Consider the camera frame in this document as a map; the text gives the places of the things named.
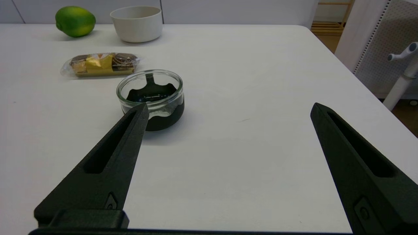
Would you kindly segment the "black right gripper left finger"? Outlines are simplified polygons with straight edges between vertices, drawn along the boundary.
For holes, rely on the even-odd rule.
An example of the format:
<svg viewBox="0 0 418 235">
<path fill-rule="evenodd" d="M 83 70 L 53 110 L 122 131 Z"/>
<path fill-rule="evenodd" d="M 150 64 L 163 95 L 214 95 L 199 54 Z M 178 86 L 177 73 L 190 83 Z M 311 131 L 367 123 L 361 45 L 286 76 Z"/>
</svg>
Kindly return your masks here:
<svg viewBox="0 0 418 235">
<path fill-rule="evenodd" d="M 39 228 L 127 228 L 123 211 L 148 123 L 131 108 L 35 208 Z"/>
</svg>

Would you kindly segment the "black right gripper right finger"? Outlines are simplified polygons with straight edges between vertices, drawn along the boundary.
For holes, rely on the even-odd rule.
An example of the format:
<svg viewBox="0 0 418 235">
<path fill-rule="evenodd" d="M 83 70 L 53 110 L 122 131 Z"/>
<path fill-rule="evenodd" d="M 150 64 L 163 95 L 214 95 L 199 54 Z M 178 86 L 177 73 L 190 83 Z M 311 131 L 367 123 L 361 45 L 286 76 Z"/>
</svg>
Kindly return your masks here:
<svg viewBox="0 0 418 235">
<path fill-rule="evenodd" d="M 417 183 L 331 108 L 310 117 L 353 234 L 416 235 Z"/>
</svg>

